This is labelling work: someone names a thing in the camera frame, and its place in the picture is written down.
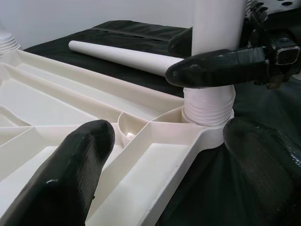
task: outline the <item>white pipe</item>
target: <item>white pipe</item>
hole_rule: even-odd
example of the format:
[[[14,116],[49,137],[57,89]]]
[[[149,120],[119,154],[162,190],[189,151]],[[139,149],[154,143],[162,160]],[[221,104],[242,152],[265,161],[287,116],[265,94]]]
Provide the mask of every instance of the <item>white pipe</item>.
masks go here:
[[[145,53],[124,48],[97,45],[92,43],[71,41],[69,48],[73,51],[87,54],[100,59],[129,66],[142,71],[164,76],[167,69],[182,58]]]
[[[192,55],[219,49],[236,49],[239,44],[246,0],[195,0]],[[231,115],[234,86],[184,89],[184,114],[191,121],[214,126]]]

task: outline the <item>white plastic part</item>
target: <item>white plastic part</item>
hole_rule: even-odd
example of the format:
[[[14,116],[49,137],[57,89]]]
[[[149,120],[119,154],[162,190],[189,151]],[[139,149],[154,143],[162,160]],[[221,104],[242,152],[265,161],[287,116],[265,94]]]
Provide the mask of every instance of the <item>white plastic part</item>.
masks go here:
[[[156,223],[197,154],[224,124],[181,123],[183,99],[20,50],[0,59],[0,217],[81,124],[115,130],[86,225]]]
[[[195,0],[192,55],[239,45],[246,10],[245,0]],[[184,88],[184,118],[214,126],[228,120],[235,99],[234,86]]]
[[[71,41],[69,48],[73,51],[87,54],[117,64],[129,66],[156,75],[164,76],[167,69],[182,58],[145,53],[124,48],[97,45],[92,43]]]

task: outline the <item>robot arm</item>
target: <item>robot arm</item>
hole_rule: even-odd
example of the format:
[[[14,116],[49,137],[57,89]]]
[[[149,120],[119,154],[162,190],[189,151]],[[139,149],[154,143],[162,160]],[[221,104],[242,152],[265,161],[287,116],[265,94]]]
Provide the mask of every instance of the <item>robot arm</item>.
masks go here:
[[[245,18],[240,49],[218,50],[191,56],[171,66],[166,79],[186,88],[218,87],[254,81],[269,89],[301,69],[301,0],[252,1]],[[175,37],[169,51],[187,57],[185,46],[191,46],[188,29]]]

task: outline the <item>plastic organizer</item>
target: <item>plastic organizer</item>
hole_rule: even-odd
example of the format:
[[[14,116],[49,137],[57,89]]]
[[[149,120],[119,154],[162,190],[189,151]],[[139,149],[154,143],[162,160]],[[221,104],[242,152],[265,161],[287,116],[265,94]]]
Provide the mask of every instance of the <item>plastic organizer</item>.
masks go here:
[[[87,226],[154,225],[196,155],[223,142],[222,126],[182,123],[182,98],[21,50],[0,62],[0,217],[87,121],[116,133]]]

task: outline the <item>white rod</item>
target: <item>white rod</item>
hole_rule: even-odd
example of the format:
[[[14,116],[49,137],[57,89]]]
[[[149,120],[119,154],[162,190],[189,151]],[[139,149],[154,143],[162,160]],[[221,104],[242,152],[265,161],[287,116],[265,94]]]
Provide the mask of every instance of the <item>white rod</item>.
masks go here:
[[[195,0],[192,54],[219,49],[236,49],[239,45],[246,0]],[[214,126],[231,115],[235,99],[234,86],[184,89],[184,114],[191,121]]]
[[[97,45],[92,43],[71,41],[69,48],[73,51],[87,54],[100,59],[129,66],[156,75],[164,76],[167,69],[182,58],[145,53],[124,48]]]

